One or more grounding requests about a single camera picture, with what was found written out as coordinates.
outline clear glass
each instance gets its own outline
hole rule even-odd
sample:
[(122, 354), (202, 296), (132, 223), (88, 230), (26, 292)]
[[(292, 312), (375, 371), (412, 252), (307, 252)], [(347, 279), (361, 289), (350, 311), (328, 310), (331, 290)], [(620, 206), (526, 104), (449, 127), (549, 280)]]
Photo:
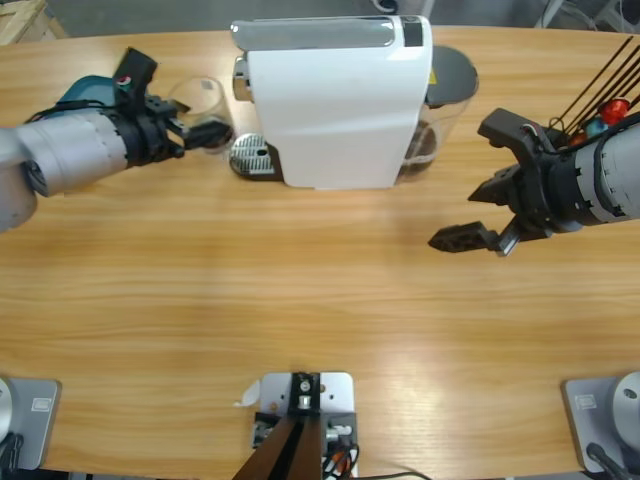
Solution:
[(407, 149), (398, 181), (412, 181), (435, 160), (440, 148), (471, 99), (439, 108), (423, 105), (418, 125)]
[[(195, 127), (211, 121), (223, 122), (233, 130), (233, 122), (224, 89), (220, 82), (210, 77), (191, 77), (175, 85), (169, 99), (178, 106), (178, 120), (187, 127)], [(205, 146), (207, 153), (218, 154), (231, 147), (235, 133), (226, 137), (223, 144), (215, 141)]]

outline floor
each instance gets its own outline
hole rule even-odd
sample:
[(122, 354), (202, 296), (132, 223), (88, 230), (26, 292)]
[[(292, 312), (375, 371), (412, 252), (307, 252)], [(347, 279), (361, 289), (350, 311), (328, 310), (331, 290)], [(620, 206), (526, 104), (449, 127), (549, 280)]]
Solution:
[[(578, 0), (597, 11), (603, 0)], [(420, 13), (422, 0), (399, 0), (400, 13)], [(530, 27), (546, 0), (437, 0), (435, 25)], [(233, 20), (374, 15), (369, 0), (49, 0), (70, 36), (192, 30), (224, 30)], [(560, 12), (552, 28), (585, 29), (584, 21)]]

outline wooden table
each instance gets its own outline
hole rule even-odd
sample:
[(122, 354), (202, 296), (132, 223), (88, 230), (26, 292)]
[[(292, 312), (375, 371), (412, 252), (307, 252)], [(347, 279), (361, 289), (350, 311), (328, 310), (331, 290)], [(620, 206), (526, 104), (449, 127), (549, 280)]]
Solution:
[[(466, 197), (514, 162), (475, 131), (495, 107), (545, 122), (622, 36), (437, 28), (480, 90), (422, 181), (316, 192), (243, 181), (202, 153), (43, 199), (0, 236), (0, 368), (63, 384), (47, 466), (228, 479), (249, 455), (267, 372), (356, 380), (361, 472), (441, 478), (577, 469), (560, 384), (640, 367), (640, 223), (521, 245), (508, 259), (427, 247), (440, 227), (507, 223)], [(152, 91), (212, 75), (233, 101), (227, 33), (0, 49), (0, 121), (111, 75), (124, 48), (161, 63)]]

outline red capsule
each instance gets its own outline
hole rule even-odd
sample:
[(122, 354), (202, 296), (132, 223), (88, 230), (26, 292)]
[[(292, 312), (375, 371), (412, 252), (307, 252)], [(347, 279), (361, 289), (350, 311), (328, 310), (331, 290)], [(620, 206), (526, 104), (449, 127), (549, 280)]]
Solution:
[(629, 100), (626, 98), (614, 98), (600, 105), (598, 113), (607, 125), (615, 125), (622, 120), (629, 111)]

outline gray robot arm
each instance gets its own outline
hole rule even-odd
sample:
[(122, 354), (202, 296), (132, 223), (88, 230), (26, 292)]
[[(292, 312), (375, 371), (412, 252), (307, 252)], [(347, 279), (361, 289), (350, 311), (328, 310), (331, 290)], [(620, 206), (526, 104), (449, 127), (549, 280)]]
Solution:
[[(113, 77), (113, 105), (61, 102), (24, 125), (0, 129), (0, 233), (33, 215), (35, 192), (50, 197), (228, 141), (230, 125), (216, 119), (187, 128), (177, 119), (175, 103), (146, 94), (156, 68), (155, 61), (130, 48)], [(182, 143), (170, 140), (169, 132)]]
[(513, 220), (500, 234), (480, 222), (446, 227), (429, 241), (432, 247), (452, 253), (486, 248), (505, 256), (518, 242), (640, 218), (640, 113), (557, 151), (539, 125), (503, 109), (478, 133), (494, 147), (509, 148), (518, 163), (496, 172), (469, 200), (508, 205)]

